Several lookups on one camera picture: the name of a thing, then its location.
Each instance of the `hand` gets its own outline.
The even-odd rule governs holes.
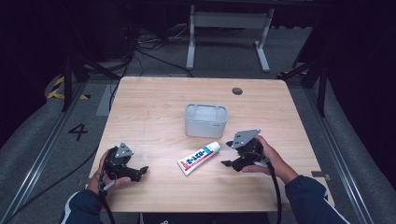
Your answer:
[[[280,157],[280,155],[275,151],[273,147],[268,145],[267,141],[257,135],[254,137],[257,141],[262,144],[264,156],[269,158],[275,169],[275,175],[278,176],[285,185],[287,185],[292,179],[298,176],[298,174]],[[265,173],[270,175],[270,170],[266,167],[261,167],[258,165],[245,166],[242,169],[243,173]]]
[[[102,156],[102,159],[100,159],[100,163],[99,163],[99,168],[98,170],[95,172],[95,174],[92,176],[90,184],[88,185],[87,189],[92,190],[93,192],[95,192],[96,194],[99,194],[99,187],[98,187],[98,180],[99,180],[99,175],[102,172],[102,168],[103,168],[103,163],[105,162],[106,156],[107,156],[108,151],[105,152],[105,154]],[[105,182],[106,185],[108,185],[109,183],[111,183],[111,181],[113,181],[112,179],[110,179],[110,177],[108,177],[107,174],[105,174],[103,176],[103,182]],[[116,184],[113,185],[113,187],[111,187],[107,192],[110,193],[112,190],[125,185],[127,183],[131,182],[131,178],[130,177],[122,177],[122,178],[118,178],[116,181]]]

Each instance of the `person's left hand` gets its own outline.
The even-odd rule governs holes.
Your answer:
[[[99,168],[98,170],[95,172],[95,174],[92,176],[90,184],[88,185],[87,189],[92,190],[93,192],[95,192],[96,194],[99,194],[99,187],[98,187],[98,180],[99,180],[99,176],[102,172],[102,168],[103,168],[103,163],[105,162],[106,156],[107,156],[108,150],[105,152],[105,154],[102,156],[102,159],[100,159],[100,163],[99,163]],[[108,185],[109,183],[111,183],[113,180],[110,179],[110,177],[108,177],[107,174],[105,174],[103,176],[103,182]],[[107,191],[108,193],[110,193],[112,190],[123,186],[127,183],[131,182],[131,178],[130,177],[121,177],[118,178],[116,180],[116,183]]]

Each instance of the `person's arm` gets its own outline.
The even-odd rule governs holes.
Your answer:
[[[326,188],[313,178],[298,175],[262,136],[255,137],[264,155],[274,166],[276,176],[285,183],[286,196],[298,223],[348,223],[326,200]],[[268,168],[249,165],[245,173],[270,174]]]
[[[87,188],[73,194],[67,201],[60,223],[101,223],[100,211],[102,209],[102,203],[99,198],[98,178],[102,172],[103,162],[105,161],[107,152],[102,156],[99,168],[92,176]],[[104,175],[103,181],[107,185],[112,180],[107,175]],[[108,194],[110,194],[113,189],[129,182],[131,182],[130,177],[117,179],[115,185],[107,191]]]

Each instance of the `dark blue jacket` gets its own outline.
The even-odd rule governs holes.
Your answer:
[[[298,223],[348,223],[329,205],[326,188],[315,179],[299,175],[289,182],[285,191]],[[99,196],[84,189],[67,201],[60,223],[101,223],[101,209]]]

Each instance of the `wooden table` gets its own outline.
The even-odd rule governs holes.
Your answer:
[[[235,95],[233,88],[242,89]],[[188,103],[225,105],[229,118],[220,139],[185,134]],[[107,149],[127,144],[134,151],[128,167],[148,172],[108,196],[115,212],[276,211],[271,176],[237,173],[221,161],[234,160],[225,143],[237,131],[261,129],[283,159],[300,175],[320,171],[285,82],[264,79],[124,77],[117,91],[90,176]],[[199,148],[218,141],[221,150],[188,176],[177,165]],[[324,178],[316,178],[326,188]],[[290,209],[278,179],[285,210]]]

